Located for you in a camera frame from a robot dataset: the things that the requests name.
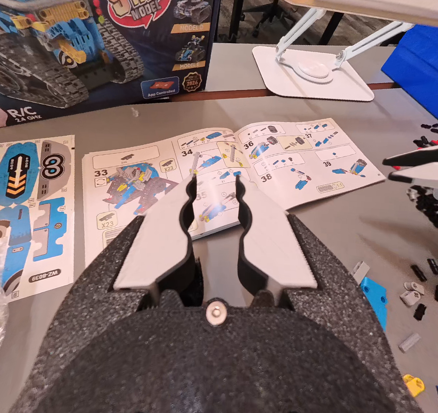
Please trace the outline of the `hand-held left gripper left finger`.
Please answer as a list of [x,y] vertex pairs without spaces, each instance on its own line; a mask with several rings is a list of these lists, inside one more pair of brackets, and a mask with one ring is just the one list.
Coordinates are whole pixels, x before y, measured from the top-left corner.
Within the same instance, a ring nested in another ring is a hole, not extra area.
[[186,306],[202,304],[203,274],[188,232],[196,194],[196,176],[189,175],[142,215],[115,290],[146,290],[155,302],[165,290],[175,290]]

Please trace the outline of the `blue plastic bin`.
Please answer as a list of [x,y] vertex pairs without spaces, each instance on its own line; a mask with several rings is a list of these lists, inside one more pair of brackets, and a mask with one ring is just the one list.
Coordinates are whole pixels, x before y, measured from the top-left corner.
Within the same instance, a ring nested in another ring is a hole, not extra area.
[[408,30],[381,71],[438,117],[438,28],[416,25]]

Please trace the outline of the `blue flat block piece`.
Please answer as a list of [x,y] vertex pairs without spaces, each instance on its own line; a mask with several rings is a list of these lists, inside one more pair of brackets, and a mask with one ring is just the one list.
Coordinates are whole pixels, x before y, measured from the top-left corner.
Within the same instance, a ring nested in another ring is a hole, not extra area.
[[375,312],[376,317],[384,331],[387,326],[387,296],[386,289],[368,277],[364,277],[360,283],[360,288],[369,301],[370,306]]

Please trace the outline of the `white laptop stand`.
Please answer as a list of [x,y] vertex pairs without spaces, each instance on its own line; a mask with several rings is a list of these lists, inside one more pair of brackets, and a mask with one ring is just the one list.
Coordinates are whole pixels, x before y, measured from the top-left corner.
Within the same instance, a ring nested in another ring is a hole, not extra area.
[[[284,0],[309,7],[277,46],[252,50],[266,88],[281,97],[369,102],[374,93],[351,58],[410,30],[415,24],[437,26],[438,0]],[[328,11],[370,16],[390,23],[337,55],[293,49],[292,44]]]

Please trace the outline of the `instruction booklet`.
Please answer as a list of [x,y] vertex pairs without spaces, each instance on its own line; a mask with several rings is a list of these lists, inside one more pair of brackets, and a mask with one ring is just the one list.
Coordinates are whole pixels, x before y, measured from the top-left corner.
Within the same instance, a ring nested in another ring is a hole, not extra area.
[[206,128],[82,161],[85,263],[190,174],[195,239],[238,224],[235,180],[247,178],[284,209],[385,180],[332,118]]

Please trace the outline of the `grey desk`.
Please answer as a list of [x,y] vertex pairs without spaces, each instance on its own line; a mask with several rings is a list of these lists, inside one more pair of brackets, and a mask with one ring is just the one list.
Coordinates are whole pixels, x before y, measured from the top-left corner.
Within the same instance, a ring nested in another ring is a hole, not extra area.
[[[1,128],[1,142],[75,135],[74,276],[85,268],[82,157],[90,152],[144,145],[206,127],[241,127],[261,121],[311,121],[333,118],[360,150],[385,175],[382,160],[411,151],[413,140],[434,138],[421,124],[437,121],[381,71],[393,47],[372,48],[350,62],[374,89],[369,103],[287,99],[270,96],[252,55],[254,44],[213,45],[204,92],[176,101],[121,106]],[[140,115],[135,118],[130,108]],[[437,412],[437,276],[427,258],[437,259],[437,229],[406,195],[407,186],[386,181],[378,185],[306,204],[292,210],[348,269],[365,261],[369,277],[388,296],[386,335],[402,374],[419,377],[425,392],[417,397],[424,412]],[[410,266],[427,277],[422,283]],[[400,299],[404,282],[425,289],[419,302],[407,307]],[[423,303],[422,321],[413,314]],[[405,354],[398,345],[413,333],[420,341]]]

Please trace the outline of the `pile of building block pieces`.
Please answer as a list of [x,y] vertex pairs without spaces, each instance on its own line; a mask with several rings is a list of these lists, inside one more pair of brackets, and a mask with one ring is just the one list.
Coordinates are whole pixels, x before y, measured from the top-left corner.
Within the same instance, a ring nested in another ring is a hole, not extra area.
[[[421,124],[422,128],[430,130],[432,133],[438,133],[438,124],[426,125]],[[417,148],[426,148],[437,146],[437,140],[429,141],[425,136],[420,139],[413,140],[413,143]],[[435,197],[437,191],[434,191],[430,187],[424,186],[411,186],[407,190],[407,196],[411,202],[415,203],[415,207],[429,219],[429,221],[438,228],[438,200]]]

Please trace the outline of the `toy set product box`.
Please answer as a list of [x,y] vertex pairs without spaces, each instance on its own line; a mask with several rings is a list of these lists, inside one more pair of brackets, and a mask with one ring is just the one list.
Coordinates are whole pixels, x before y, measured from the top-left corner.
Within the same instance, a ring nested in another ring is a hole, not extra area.
[[1,127],[205,89],[220,0],[0,0]]

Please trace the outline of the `short grey axle piece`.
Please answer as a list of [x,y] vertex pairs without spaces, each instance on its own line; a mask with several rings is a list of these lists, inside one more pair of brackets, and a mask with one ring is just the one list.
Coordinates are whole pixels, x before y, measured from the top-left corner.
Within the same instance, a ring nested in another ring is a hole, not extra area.
[[410,350],[414,345],[416,345],[420,341],[421,337],[418,333],[413,333],[404,339],[399,345],[398,348],[405,354],[408,350]]

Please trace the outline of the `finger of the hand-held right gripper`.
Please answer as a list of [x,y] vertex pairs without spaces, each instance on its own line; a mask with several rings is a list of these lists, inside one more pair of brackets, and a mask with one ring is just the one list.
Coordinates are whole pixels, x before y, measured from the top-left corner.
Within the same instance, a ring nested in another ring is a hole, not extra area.
[[386,166],[415,167],[438,161],[438,146],[419,148],[411,152],[402,153],[385,158],[382,162]]
[[408,184],[437,184],[438,163],[432,162],[391,172],[388,179]]

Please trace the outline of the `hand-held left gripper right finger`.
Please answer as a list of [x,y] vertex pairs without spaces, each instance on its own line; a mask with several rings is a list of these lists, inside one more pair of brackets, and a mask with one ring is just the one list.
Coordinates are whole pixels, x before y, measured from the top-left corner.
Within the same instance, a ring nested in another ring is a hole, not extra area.
[[284,289],[317,289],[317,280],[293,230],[293,217],[244,178],[236,178],[239,241],[237,273],[244,289],[255,296],[271,292],[280,301]]

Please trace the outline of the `small yellow connector piece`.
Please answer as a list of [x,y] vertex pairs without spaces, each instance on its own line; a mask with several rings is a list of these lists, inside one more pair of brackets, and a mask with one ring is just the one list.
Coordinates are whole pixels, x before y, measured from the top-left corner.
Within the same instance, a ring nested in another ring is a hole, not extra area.
[[420,378],[414,377],[410,374],[405,374],[402,379],[413,398],[416,398],[419,394],[424,392],[425,384]]

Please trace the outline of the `blue white printed sheet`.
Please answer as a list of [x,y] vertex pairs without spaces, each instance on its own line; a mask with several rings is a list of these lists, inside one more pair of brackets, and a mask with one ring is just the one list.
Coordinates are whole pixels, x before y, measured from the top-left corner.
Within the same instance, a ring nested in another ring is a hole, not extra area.
[[8,303],[73,282],[74,147],[74,135],[1,143],[1,286]]

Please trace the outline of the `black office chair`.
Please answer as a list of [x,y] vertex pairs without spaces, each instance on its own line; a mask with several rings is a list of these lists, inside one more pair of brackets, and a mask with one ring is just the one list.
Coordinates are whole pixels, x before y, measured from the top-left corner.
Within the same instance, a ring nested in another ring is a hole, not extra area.
[[[217,42],[231,43],[229,28],[234,0],[221,0]],[[282,0],[244,0],[236,42],[239,44],[276,44],[299,19],[295,6]]]

